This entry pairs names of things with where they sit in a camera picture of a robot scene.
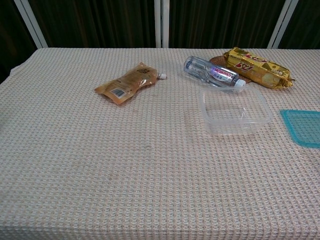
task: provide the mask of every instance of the bottle label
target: bottle label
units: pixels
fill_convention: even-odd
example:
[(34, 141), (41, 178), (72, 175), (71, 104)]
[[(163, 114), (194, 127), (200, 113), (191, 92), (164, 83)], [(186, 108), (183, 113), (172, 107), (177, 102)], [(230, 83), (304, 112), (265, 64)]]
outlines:
[(230, 72), (223, 71), (222, 69), (219, 69), (217, 67), (211, 68), (211, 75), (216, 80), (221, 82), (231, 82), (233, 77)]

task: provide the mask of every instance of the plastic water bottle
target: plastic water bottle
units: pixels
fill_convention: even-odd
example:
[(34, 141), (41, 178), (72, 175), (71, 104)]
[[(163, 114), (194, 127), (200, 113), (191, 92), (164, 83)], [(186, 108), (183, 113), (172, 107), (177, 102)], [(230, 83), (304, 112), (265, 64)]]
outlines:
[(189, 56), (185, 60), (184, 71), (214, 87), (244, 87), (246, 85), (246, 81), (239, 79), (238, 73), (196, 56)]

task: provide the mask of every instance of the brown placemat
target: brown placemat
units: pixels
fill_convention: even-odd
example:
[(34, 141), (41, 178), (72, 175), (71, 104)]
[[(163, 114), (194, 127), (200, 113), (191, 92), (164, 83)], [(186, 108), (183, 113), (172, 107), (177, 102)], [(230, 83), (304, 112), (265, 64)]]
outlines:
[[(210, 62), (213, 64), (216, 64), (216, 65), (223, 66), (225, 68), (227, 67), (227, 63), (226, 63), (224, 56), (215, 56), (210, 59)], [(252, 82), (252, 80), (250, 80), (249, 78), (246, 78), (245, 76), (242, 76), (240, 74), (239, 74), (239, 78), (242, 80), (245, 80), (246, 83)]]

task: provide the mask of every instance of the plastic food container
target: plastic food container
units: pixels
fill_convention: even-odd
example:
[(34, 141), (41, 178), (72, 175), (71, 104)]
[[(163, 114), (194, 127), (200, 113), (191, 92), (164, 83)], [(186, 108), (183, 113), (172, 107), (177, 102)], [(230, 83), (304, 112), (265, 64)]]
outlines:
[(204, 87), (199, 100), (206, 130), (215, 135), (253, 134), (273, 115), (253, 87)]

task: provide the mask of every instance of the white spout cap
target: white spout cap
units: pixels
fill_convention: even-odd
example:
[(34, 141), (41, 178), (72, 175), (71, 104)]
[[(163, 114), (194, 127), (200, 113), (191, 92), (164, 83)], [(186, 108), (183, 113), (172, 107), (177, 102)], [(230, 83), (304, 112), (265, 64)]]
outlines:
[(246, 85), (246, 81), (242, 79), (238, 79), (234, 84), (234, 86), (238, 88), (244, 87), (245, 85)]
[(158, 76), (157, 76), (157, 79), (167, 79), (167, 75), (163, 72), (159, 72), (158, 73)]

